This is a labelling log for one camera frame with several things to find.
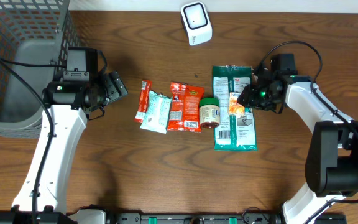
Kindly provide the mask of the orange Kleenex tissue pack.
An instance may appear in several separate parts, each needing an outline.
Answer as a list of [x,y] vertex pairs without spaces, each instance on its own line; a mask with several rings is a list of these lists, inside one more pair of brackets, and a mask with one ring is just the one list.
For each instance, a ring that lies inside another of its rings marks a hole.
[[229,106],[228,106],[228,115],[233,116],[244,116],[245,108],[237,102],[238,97],[241,94],[238,92],[229,93]]

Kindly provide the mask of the red packet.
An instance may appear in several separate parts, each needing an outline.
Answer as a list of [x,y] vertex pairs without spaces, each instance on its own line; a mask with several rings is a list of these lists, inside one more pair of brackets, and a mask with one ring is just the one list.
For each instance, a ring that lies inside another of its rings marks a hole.
[[148,103],[149,103],[149,93],[151,89],[152,82],[150,80],[142,80],[141,82],[141,92],[139,98],[139,107],[137,113],[135,115],[135,122],[142,123],[145,117],[145,113],[147,111]]

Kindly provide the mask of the green white 3M package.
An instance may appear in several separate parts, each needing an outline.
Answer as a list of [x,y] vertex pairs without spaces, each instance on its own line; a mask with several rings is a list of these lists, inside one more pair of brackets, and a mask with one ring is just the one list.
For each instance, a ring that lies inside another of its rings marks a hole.
[[214,129],[214,149],[220,151],[256,151],[257,138],[252,109],[240,107],[230,112],[230,97],[238,97],[252,83],[252,68],[214,65],[213,96],[219,100],[220,125]]

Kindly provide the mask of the green lid jar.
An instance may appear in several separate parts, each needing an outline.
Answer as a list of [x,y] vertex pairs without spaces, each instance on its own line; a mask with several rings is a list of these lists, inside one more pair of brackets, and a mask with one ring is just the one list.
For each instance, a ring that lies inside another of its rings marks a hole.
[[217,98],[202,98],[199,104],[199,116],[201,128],[217,128],[221,122],[219,100]]

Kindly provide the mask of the white small packet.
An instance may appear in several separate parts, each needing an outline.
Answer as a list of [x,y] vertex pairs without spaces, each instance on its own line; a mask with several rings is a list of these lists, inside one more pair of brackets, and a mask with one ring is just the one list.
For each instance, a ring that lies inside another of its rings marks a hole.
[[166,134],[171,103],[172,98],[151,90],[149,105],[140,129]]

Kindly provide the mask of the red snack bag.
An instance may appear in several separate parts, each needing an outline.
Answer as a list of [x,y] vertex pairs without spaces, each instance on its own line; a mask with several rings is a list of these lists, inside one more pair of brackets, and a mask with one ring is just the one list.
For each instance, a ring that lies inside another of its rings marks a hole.
[[200,133],[199,104],[204,88],[171,82],[170,90],[173,98],[167,130]]

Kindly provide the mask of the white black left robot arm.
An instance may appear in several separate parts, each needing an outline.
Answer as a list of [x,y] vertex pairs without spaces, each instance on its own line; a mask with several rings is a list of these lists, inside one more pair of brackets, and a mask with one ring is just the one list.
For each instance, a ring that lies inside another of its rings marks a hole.
[[95,205],[67,214],[67,186],[80,137],[90,113],[104,111],[127,95],[117,72],[99,68],[100,50],[69,47],[61,78],[39,95],[16,72],[43,109],[42,129],[25,182],[0,223],[114,223],[114,215]]

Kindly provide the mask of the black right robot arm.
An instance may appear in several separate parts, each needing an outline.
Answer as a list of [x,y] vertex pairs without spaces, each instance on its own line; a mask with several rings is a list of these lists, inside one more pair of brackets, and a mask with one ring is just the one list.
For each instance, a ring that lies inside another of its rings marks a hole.
[[259,75],[237,102],[276,114],[282,112],[277,105],[288,107],[312,133],[306,182],[269,223],[314,223],[335,203],[358,203],[358,121],[337,109],[311,77],[295,70]]

